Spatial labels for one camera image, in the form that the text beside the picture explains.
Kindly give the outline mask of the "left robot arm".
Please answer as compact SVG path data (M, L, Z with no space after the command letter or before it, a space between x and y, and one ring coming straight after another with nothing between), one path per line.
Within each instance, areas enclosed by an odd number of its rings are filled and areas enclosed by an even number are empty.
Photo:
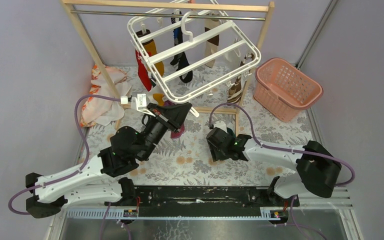
M128 206L136 200L133 181L125 175L148 161L167 131L177 132L192 108L191 103L159 106L150 103L138 132L122 126L110 138L110 146L90 160L52 175L30 173L25 177L32 196L26 199L28 215L46 218L74 205Z

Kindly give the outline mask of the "red fluffy sock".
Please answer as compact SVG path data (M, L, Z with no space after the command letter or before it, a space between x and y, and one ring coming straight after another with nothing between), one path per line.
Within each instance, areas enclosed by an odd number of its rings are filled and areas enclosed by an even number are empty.
M142 83L142 85L145 87L145 89L149 92L153 86L151 83L151 80L148 75L148 71L145 67L145 65L142 63L141 56L137 50L135 50L135 59L137 62L137 75Z

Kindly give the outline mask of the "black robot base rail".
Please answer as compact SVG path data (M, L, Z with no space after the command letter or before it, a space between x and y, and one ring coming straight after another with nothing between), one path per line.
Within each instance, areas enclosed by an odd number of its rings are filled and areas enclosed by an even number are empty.
M139 217L246 218L261 217L261 208L287 210L298 199L283 199L256 186L135 186L112 207L132 207Z

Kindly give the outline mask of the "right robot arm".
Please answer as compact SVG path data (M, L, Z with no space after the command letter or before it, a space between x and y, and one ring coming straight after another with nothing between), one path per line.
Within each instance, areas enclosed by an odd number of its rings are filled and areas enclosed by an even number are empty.
M330 198L342 165L331 159L330 153L318 142L306 145L282 145L263 141L257 143L250 135L234 137L214 127L206 136L213 161L263 161L295 171L295 174L274 178L267 191L267 201L273 206L303 193Z

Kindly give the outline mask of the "white plastic sock hanger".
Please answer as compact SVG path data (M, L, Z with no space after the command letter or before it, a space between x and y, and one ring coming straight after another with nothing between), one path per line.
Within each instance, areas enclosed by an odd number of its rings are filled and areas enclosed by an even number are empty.
M240 17L234 17L228 15L229 11L234 12L263 12L268 13L268 6L251 6L251 5L233 5L228 6L226 4L220 4L216 0L210 1L210 3L196 4L192 6L185 0L174 0L172 2L157 2L150 11L134 14L127 23L128 31L132 37L132 44L139 52L140 58L144 65L150 70L152 76L156 80L156 84L161 88L167 99L175 104L183 104L190 102L205 93L210 92L213 88L225 84L230 80L236 78L238 75L251 71L257 66L261 60L260 47L264 40L264 36L261 35L258 43L254 44L246 34L237 26L236 20L240 20ZM146 19L151 17L157 18L175 18L176 22L162 27L156 31L152 31L144 36L138 36L135 31L135 27L142 26ZM202 31L200 34L194 34L187 27L190 24L195 24L196 20L201 21L206 19L217 19L220 21L220 25L207 32ZM145 43L161 35L166 35L172 32L175 28L181 27L183 33L183 43L177 46L173 46L164 51L150 55L145 48ZM204 44L207 40L219 35L220 37L230 37L232 43L224 48L219 48L218 51L210 56L205 57ZM241 67L237 67L235 70L223 74L222 76L210 80L206 83L201 83L196 88L192 88L190 91L183 95L176 95L172 91L171 82L179 78L180 75L193 71L199 67L205 65L205 63L215 59L223 57L226 52L240 47L240 50L245 50L246 55L248 53L254 54L254 60L248 60L246 64ZM176 54L185 52L192 55L192 63L170 74L161 75L157 70L157 63L167 59L172 59Z

